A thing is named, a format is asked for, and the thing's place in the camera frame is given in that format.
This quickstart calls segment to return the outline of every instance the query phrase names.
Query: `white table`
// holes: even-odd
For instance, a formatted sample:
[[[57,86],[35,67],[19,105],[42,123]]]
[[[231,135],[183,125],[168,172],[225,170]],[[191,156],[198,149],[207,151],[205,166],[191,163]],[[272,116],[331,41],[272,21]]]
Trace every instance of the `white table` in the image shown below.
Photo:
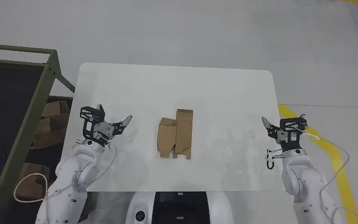
[[[89,191],[283,190],[281,163],[266,168],[266,150],[279,146],[261,117],[279,123],[268,71],[85,63],[81,66],[62,156],[83,139],[83,106],[101,103],[106,121],[133,120],[112,141],[118,154]],[[160,158],[158,124],[176,110],[194,110],[192,159]],[[104,170],[114,150],[103,154]]]

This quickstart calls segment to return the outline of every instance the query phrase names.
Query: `cardboard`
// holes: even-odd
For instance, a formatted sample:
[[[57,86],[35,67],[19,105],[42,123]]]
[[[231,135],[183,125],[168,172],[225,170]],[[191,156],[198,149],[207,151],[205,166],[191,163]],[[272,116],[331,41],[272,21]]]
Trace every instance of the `cardboard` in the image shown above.
[[[33,174],[35,172],[39,172],[44,174],[45,177],[48,179],[50,174],[50,169],[47,166],[40,165],[40,164],[31,164],[25,162],[18,180],[16,184],[18,184],[21,179],[23,179],[28,174]],[[26,178],[20,186],[17,188],[16,196],[23,197],[23,198],[31,198],[31,199],[38,199],[42,198],[45,193],[45,180],[41,176],[29,176]]]
[[[47,148],[55,144],[63,143],[65,141],[66,129],[67,128],[62,128],[53,132],[36,135],[32,141],[34,146],[31,149]]]
[[[169,158],[176,141],[176,121],[162,118],[158,128],[158,151],[162,158]]]
[[[45,105],[42,116],[48,117],[56,114],[69,113],[69,107],[66,101],[55,101]]]
[[[169,158],[174,147],[173,158],[185,155],[191,159],[191,134],[193,111],[178,109],[176,120],[162,118],[158,129],[158,151],[161,157]]]
[[[69,119],[69,107],[66,101],[46,104],[43,119],[37,126],[31,149],[47,148],[65,140],[66,127]]]
[[[57,114],[40,120],[36,135],[45,134],[52,130],[60,130],[67,127],[69,114]]]

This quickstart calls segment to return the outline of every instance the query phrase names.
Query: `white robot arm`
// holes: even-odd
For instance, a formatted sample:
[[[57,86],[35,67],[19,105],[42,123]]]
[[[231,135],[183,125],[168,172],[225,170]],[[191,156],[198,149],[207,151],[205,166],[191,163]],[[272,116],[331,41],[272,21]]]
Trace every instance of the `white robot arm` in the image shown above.
[[[281,155],[273,155],[275,151],[267,151],[267,168],[269,161],[281,158],[283,163],[282,182],[286,191],[294,195],[293,208],[299,224],[341,224],[338,213],[332,217],[336,208],[333,199],[324,188],[322,175],[307,156],[306,150],[299,144],[300,135],[307,128],[304,114],[299,118],[281,119],[280,127],[269,123],[262,118],[268,136],[276,139],[282,147]]]
[[[77,141],[74,152],[56,167],[57,179],[48,189],[47,198],[37,213],[38,224],[76,224],[87,199],[87,188],[100,173],[98,163],[105,146],[115,135],[122,134],[132,116],[118,123],[104,121],[105,112],[98,109],[81,108],[84,118],[83,135],[85,140]]]

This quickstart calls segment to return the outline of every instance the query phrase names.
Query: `yellow tape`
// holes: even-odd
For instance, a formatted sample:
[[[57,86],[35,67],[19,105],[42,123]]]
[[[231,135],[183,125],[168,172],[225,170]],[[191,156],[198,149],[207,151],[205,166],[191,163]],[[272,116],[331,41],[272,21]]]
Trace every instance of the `yellow tape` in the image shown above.
[[[353,2],[353,3],[357,3],[358,0],[338,0],[339,2]]]
[[[296,118],[297,117],[297,115],[294,112],[292,112],[285,105],[279,105],[279,112],[284,118]],[[314,134],[316,136],[319,136],[320,138],[323,138],[312,127],[308,127],[307,132]],[[329,155],[329,157],[331,159],[332,167],[333,167],[333,172],[336,173],[343,166],[343,161],[342,161],[340,150],[329,142],[326,142],[323,140],[318,140],[313,137],[309,137],[309,138],[314,143],[316,143],[319,147],[321,147]],[[356,206],[354,204],[352,190],[349,186],[348,177],[346,174],[346,170],[344,168],[336,176],[336,182],[338,185],[338,189],[340,191],[343,207],[349,208],[356,212]],[[346,214],[346,218],[347,218],[347,224],[357,224],[358,223],[358,217],[356,217],[353,213],[351,213],[349,211],[345,211],[345,214]]]

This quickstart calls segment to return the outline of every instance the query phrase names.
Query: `white cable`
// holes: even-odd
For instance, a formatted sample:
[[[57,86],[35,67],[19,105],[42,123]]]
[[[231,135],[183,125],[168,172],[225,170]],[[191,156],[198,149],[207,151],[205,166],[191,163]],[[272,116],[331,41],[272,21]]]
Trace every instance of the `white cable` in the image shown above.
[[[20,199],[18,199],[18,198],[16,197],[16,190],[17,190],[18,186],[20,186],[20,184],[23,182],[23,180],[25,180],[25,179],[28,178],[29,176],[34,176],[34,175],[40,175],[40,176],[42,176],[42,177],[45,179],[45,186],[46,186],[45,197],[44,197],[44,198],[41,198],[41,199],[37,199],[37,200],[20,200]],[[21,202],[21,203],[41,202],[42,200],[45,200],[45,199],[48,198],[48,197],[47,197],[47,187],[48,187],[48,182],[47,182],[47,178],[46,178],[45,175],[43,175],[43,174],[41,174],[41,173],[39,173],[39,172],[36,172],[36,173],[33,173],[33,174],[28,174],[28,176],[25,176],[24,178],[22,178],[22,179],[20,180],[20,182],[16,185],[16,187],[15,187],[15,189],[14,189],[14,191],[13,191],[13,197],[15,198],[15,201]],[[49,215],[48,215],[48,213],[47,213],[47,211],[48,211],[48,209],[47,209],[47,206],[48,206],[47,200],[45,200],[45,203],[46,203],[46,205],[45,205],[45,207],[46,207],[46,220],[45,220],[45,221],[46,221],[46,223],[48,223],[48,222],[49,222]]]
[[[331,142],[331,141],[329,141],[329,140],[327,140],[327,139],[325,139],[325,138],[320,138],[320,137],[318,137],[318,136],[315,136],[314,134],[305,132],[305,131],[300,130],[300,129],[296,128],[296,127],[295,127],[295,129],[297,129],[297,130],[299,130],[300,132],[302,132],[303,134],[308,135],[308,136],[311,136],[311,137],[313,137],[313,138],[315,138],[315,139],[324,140],[324,141],[326,141],[326,142],[329,142],[330,144],[332,144],[332,145],[336,146],[337,148],[339,148],[340,150],[342,150],[342,151],[347,155],[347,160],[343,163],[343,165],[341,166],[341,168],[334,174],[334,176],[329,180],[329,182],[328,182],[325,186],[323,186],[323,188],[319,191],[319,196],[320,196],[320,198],[321,198],[321,210],[324,212],[324,214],[326,214],[326,216],[327,216],[327,218],[330,220],[331,224],[335,224],[335,223],[334,223],[335,214],[336,214],[337,210],[338,210],[338,209],[341,209],[341,208],[344,209],[344,210],[347,210],[347,211],[349,211],[349,212],[351,212],[351,213],[353,213],[355,216],[358,217],[358,214],[357,214],[356,212],[354,212],[353,210],[349,209],[349,208],[346,208],[346,207],[337,207],[337,208],[335,208],[335,210],[333,210],[333,212],[332,212],[332,218],[330,218],[330,217],[328,216],[328,214],[325,212],[324,208],[323,208],[322,192],[323,192],[323,190],[336,178],[336,176],[343,170],[343,168],[347,165],[347,163],[348,163],[348,161],[349,161],[349,159],[350,159],[348,152],[347,152],[346,150],[344,150],[342,147],[338,146],[337,144],[335,144],[335,143],[333,143],[333,142]]]
[[[44,198],[41,198],[41,199],[37,199],[37,200],[20,200],[16,197],[16,190],[18,188],[18,186],[20,186],[20,184],[26,179],[28,178],[29,176],[34,176],[34,175],[40,175],[42,176],[44,179],[45,179],[45,185],[46,185],[46,194],[45,194],[45,197]],[[28,176],[25,176],[24,178],[22,178],[22,180],[20,180],[20,182],[16,185],[15,187],[15,190],[13,191],[13,197],[15,198],[15,200],[17,202],[21,202],[21,203],[32,203],[32,202],[41,202],[42,200],[44,200],[46,197],[47,197],[47,179],[46,179],[46,176],[43,175],[43,174],[40,174],[38,172],[34,173],[34,174],[28,174]]]
[[[113,162],[115,161],[115,159],[116,159],[116,157],[117,157],[117,147],[116,147],[115,145],[114,145],[114,149],[115,149],[116,151],[115,151],[114,158],[113,158],[112,162],[108,165],[108,167],[106,168],[106,170],[105,170],[98,178],[96,178],[96,179],[94,179],[94,181],[90,182],[89,185],[91,185],[93,182],[95,182],[96,180],[98,180],[99,178],[101,178],[101,177],[107,172],[107,170],[110,168],[110,166],[113,164]],[[42,176],[42,177],[45,179],[45,183],[46,183],[46,193],[45,193],[45,197],[43,197],[43,198],[41,198],[41,199],[37,199],[37,200],[19,200],[19,199],[16,197],[16,190],[17,190],[18,186],[23,182],[23,180],[25,180],[25,179],[28,178],[29,176],[33,176],[33,175],[40,175],[40,176]],[[42,200],[45,200],[45,199],[46,199],[46,200],[45,200],[45,203],[46,203],[46,205],[45,205],[45,208],[46,208],[46,220],[45,220],[45,223],[48,223],[48,222],[49,222],[49,215],[48,215],[48,203],[47,203],[47,199],[50,198],[50,197],[52,197],[52,196],[54,196],[54,195],[60,194],[62,191],[66,190],[67,188],[69,188],[69,187],[71,187],[71,186],[73,186],[73,185],[78,186],[78,185],[82,185],[82,184],[85,184],[85,183],[70,184],[70,185],[68,185],[67,187],[63,188],[63,189],[58,190],[57,193],[48,196],[48,182],[47,182],[46,176],[43,175],[43,174],[40,174],[40,173],[36,172],[36,173],[33,173],[33,174],[29,174],[28,176],[25,176],[24,178],[22,178],[22,179],[20,180],[20,182],[16,185],[16,187],[15,187],[15,189],[14,189],[14,191],[13,191],[13,197],[15,198],[15,200],[16,200],[17,202],[21,202],[21,203],[41,202]]]

